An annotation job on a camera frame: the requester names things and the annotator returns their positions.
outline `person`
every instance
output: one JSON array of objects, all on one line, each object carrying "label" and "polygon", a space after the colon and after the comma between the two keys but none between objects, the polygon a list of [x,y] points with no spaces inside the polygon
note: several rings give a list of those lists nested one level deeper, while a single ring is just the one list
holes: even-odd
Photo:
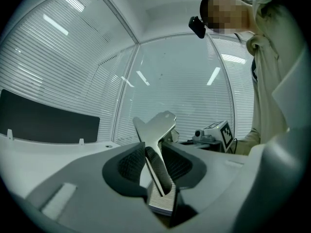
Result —
[{"label": "person", "polygon": [[246,42],[255,60],[252,65],[253,122],[247,136],[231,146],[231,149],[236,147],[236,154],[248,155],[253,146],[265,144],[288,130],[272,94],[295,64],[306,42],[280,0],[202,0],[200,15],[202,22],[215,32],[234,33],[238,38],[238,33],[253,33]]}]

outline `neck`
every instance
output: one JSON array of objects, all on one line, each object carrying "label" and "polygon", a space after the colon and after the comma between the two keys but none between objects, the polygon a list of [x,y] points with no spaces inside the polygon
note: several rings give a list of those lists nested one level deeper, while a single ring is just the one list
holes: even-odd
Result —
[{"label": "neck", "polygon": [[262,34],[261,30],[258,28],[253,14],[253,7],[251,5],[247,5],[247,31],[250,31],[253,34]]}]

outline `window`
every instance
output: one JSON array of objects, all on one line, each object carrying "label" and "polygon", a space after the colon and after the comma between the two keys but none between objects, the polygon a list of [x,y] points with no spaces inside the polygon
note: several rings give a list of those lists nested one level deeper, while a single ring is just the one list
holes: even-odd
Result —
[{"label": "window", "polygon": [[147,122],[169,110],[179,141],[220,120],[234,125],[233,102],[223,66],[208,38],[168,37],[142,44],[127,79],[114,141],[138,142],[133,117]]},{"label": "window", "polygon": [[225,36],[213,36],[220,54],[226,65],[234,97],[236,110],[237,139],[244,138],[251,130],[254,109],[254,88],[251,76],[251,66],[254,57],[247,51],[245,45]]},{"label": "window", "polygon": [[103,0],[47,0],[1,45],[0,90],[100,117],[98,141],[110,141],[133,46]]}]

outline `metallic object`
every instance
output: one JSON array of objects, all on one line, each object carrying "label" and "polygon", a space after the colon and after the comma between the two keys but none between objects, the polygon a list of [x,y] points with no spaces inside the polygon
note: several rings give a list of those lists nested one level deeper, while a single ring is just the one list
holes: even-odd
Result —
[{"label": "metallic object", "polygon": [[169,111],[157,114],[147,123],[138,117],[133,118],[138,138],[140,142],[145,142],[148,170],[161,196],[171,191],[172,182],[164,164],[159,142],[168,134],[171,134],[171,139],[178,140],[177,134],[173,133],[173,136],[171,133],[176,125],[175,120],[176,116]]}]

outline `person's arm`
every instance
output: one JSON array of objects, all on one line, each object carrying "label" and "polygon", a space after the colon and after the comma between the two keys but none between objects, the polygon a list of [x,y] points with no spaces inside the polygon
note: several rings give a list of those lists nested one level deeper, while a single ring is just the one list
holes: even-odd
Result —
[{"label": "person's arm", "polygon": [[[260,144],[260,132],[261,132],[260,106],[259,106],[259,96],[258,96],[258,85],[254,79],[253,79],[253,87],[254,87],[254,111],[253,111],[252,129],[250,133],[248,133],[244,139],[238,140],[237,148],[235,151],[236,154],[248,155],[252,147]],[[231,145],[232,151],[234,151],[235,146],[236,146],[236,141],[234,141],[234,143],[232,143]]]}]

